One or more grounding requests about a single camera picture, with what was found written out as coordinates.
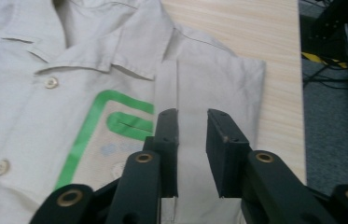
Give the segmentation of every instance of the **shirt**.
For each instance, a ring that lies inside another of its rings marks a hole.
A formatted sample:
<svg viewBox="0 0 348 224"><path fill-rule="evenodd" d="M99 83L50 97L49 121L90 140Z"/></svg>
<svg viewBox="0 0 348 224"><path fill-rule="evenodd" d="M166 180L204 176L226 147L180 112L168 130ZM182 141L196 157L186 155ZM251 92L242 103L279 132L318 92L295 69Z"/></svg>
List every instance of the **shirt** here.
<svg viewBox="0 0 348 224"><path fill-rule="evenodd" d="M264 62L171 20L158 0L0 1L0 223L26 223L51 192L120 177L177 108L178 194L162 223L237 223L205 153L207 109L256 146Z"/></svg>

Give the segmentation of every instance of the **wooden table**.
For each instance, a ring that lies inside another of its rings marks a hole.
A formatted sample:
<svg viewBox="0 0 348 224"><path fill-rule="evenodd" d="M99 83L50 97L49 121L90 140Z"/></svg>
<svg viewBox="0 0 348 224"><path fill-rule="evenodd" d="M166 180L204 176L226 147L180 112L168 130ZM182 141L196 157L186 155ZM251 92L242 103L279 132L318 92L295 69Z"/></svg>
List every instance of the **wooden table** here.
<svg viewBox="0 0 348 224"><path fill-rule="evenodd" d="M162 0L174 21L237 55L267 62L258 148L280 156L305 183L297 0Z"/></svg>

